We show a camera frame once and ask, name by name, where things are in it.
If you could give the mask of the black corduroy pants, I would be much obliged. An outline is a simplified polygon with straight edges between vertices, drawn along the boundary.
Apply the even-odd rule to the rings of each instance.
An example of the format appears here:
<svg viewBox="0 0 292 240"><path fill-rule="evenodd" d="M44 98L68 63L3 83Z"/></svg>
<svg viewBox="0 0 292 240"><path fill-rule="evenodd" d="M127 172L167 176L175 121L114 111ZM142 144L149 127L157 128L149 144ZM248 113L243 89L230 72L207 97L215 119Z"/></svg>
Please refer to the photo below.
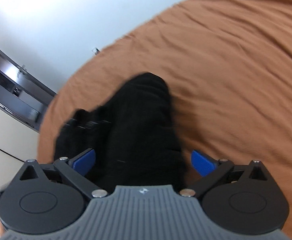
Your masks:
<svg viewBox="0 0 292 240"><path fill-rule="evenodd" d="M77 110L55 142L54 158L95 151L86 178L113 192L117 186L186 185L186 162L174 130L165 81L152 73L133 77L104 105Z"/></svg>

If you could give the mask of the dark wardrobe cabinet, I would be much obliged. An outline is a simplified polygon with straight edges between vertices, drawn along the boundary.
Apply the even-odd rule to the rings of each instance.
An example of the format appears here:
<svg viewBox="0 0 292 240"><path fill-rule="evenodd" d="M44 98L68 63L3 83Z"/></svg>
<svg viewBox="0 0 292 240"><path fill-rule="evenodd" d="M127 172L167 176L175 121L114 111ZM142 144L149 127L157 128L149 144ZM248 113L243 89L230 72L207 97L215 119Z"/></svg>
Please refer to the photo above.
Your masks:
<svg viewBox="0 0 292 240"><path fill-rule="evenodd" d="M56 93L0 50L0 109L38 131Z"/></svg>

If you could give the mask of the orange bed cover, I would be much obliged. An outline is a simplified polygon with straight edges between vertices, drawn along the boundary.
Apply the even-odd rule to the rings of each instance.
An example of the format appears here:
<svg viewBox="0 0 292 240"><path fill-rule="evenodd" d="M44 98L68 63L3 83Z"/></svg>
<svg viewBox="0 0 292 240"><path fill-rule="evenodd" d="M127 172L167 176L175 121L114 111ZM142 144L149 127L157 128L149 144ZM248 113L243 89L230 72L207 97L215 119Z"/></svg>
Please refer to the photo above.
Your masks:
<svg viewBox="0 0 292 240"><path fill-rule="evenodd" d="M38 161L52 161L73 111L104 103L142 72L169 86L186 159L201 150L265 164L289 202L292 239L292 0L187 0L103 48L50 103Z"/></svg>

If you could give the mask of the wall socket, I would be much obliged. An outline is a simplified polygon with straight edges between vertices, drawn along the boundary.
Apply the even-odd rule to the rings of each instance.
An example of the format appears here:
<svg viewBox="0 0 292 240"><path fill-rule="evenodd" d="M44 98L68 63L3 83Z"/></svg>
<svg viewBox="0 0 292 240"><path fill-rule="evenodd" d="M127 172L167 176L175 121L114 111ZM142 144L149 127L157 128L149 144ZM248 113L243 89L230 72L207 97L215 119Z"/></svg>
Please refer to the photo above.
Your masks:
<svg viewBox="0 0 292 240"><path fill-rule="evenodd" d="M98 50L98 48L93 48L93 49L92 49L92 52L93 52L95 55L98 55L98 53L100 53L100 50Z"/></svg>

